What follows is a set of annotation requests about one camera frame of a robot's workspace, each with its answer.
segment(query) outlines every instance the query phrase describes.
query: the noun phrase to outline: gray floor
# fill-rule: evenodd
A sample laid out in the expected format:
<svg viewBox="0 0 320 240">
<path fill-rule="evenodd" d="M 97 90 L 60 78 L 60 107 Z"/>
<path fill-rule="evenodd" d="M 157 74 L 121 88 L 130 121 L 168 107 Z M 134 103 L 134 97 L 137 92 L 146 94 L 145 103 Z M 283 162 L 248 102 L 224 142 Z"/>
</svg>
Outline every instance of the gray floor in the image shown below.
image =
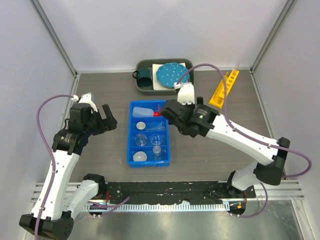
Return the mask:
<svg viewBox="0 0 320 240">
<path fill-rule="evenodd" d="M 72 172 L 71 182 L 92 173 L 107 181 L 196 181 L 226 180 L 233 170 L 251 163 L 245 153 L 217 140 L 181 135 L 170 126 L 171 163 L 169 167 L 131 168 L 127 165 L 129 104 L 134 100 L 172 99 L 175 96 L 140 94 L 131 73 L 82 74 L 77 94 L 92 92 L 97 107 L 109 104 L 118 121 L 117 129 L 89 139 Z M 208 103 L 221 77 L 216 71 L 195 72 L 196 96 Z M 228 97 L 229 118 L 258 134 L 268 136 L 267 126 L 248 70 L 240 74 Z"/>
<path fill-rule="evenodd" d="M 264 201 L 247 203 L 246 215 Z M 291 201 L 269 201 L 254 218 L 236 218 L 225 211 L 114 212 L 93 219 L 81 212 L 70 240 L 302 240 Z"/>
</svg>

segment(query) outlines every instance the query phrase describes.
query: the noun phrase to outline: yellow plastic stand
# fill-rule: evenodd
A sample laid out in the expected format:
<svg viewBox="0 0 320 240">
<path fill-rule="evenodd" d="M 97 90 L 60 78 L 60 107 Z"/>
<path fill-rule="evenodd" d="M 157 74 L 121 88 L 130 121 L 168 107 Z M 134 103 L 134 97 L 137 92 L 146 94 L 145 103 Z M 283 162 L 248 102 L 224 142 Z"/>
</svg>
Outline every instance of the yellow plastic stand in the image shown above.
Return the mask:
<svg viewBox="0 0 320 240">
<path fill-rule="evenodd" d="M 228 88 L 226 93 L 227 95 L 229 94 L 232 86 L 234 85 L 236 78 L 238 77 L 238 74 L 239 74 L 239 71 L 233 69 L 229 76 L 228 76 L 228 72 L 224 75 L 226 80 L 226 87 Z M 222 79 L 218 87 L 216 88 L 209 104 L 222 109 L 224 102 L 225 102 L 225 85 L 224 85 L 224 80 Z"/>
</svg>

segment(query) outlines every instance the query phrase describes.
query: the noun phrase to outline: polka dot plate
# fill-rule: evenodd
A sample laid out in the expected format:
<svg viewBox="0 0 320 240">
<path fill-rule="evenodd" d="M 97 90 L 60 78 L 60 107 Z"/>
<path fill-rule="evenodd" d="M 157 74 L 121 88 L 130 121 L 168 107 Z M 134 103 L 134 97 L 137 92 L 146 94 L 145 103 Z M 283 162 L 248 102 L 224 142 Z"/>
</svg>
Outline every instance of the polka dot plate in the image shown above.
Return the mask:
<svg viewBox="0 0 320 240">
<path fill-rule="evenodd" d="M 176 83 L 186 71 L 188 71 L 188 69 L 182 64 L 176 62 L 166 63 L 156 71 L 156 79 L 162 86 L 174 88 L 174 83 Z M 189 74 L 182 79 L 181 83 L 187 83 L 188 79 Z"/>
</svg>

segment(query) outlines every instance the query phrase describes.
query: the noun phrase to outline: dark green tray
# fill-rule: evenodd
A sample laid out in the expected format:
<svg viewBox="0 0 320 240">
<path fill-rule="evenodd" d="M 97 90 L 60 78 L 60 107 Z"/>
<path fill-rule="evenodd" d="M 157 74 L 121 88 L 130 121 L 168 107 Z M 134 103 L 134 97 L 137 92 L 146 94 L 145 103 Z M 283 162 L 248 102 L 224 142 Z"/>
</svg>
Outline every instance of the dark green tray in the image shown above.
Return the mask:
<svg viewBox="0 0 320 240">
<path fill-rule="evenodd" d="M 189 61 L 188 59 L 167 58 L 167 59 L 142 60 L 136 65 L 136 70 L 141 69 L 141 68 L 150 68 L 151 72 L 152 72 L 152 64 L 167 64 L 167 63 L 178 63 L 178 64 L 185 63 L 185 67 L 187 69 L 190 69 L 193 67 L 192 62 Z M 195 81 L 194 71 L 191 71 L 189 73 L 189 82 L 194 84 L 194 81 Z M 135 86 L 143 95 L 175 95 L 176 94 L 176 91 L 174 89 L 154 90 L 153 85 L 151 85 L 149 87 L 139 87 L 136 80 L 135 80 Z"/>
</svg>

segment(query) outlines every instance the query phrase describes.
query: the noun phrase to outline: gray wooden tabletop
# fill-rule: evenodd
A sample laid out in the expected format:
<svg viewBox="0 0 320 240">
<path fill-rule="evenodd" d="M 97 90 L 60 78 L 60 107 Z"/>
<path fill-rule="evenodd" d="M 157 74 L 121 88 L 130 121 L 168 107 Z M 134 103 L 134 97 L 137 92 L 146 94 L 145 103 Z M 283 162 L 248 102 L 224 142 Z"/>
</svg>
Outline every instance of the gray wooden tabletop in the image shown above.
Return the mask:
<svg viewBox="0 0 320 240">
<path fill-rule="evenodd" d="M 194 79 L 196 97 L 202 96 L 204 103 L 208 103 L 221 77 L 216 71 L 196 71 Z M 192 138 L 181 135 L 177 128 L 171 125 L 170 166 L 131 168 L 126 160 L 130 102 L 167 100 L 176 96 L 140 94 L 134 86 L 131 73 L 81 74 L 77 94 L 87 92 L 94 94 L 102 117 L 104 113 L 101 105 L 109 104 L 118 125 L 116 130 L 89 138 L 89 143 L 72 173 L 71 182 L 81 181 L 88 173 L 103 175 L 106 181 L 226 180 L 230 172 L 241 169 L 253 161 L 253 158 L 230 145 L 202 136 Z M 229 93 L 228 116 L 245 128 L 269 136 L 248 70 L 240 71 Z"/>
</svg>

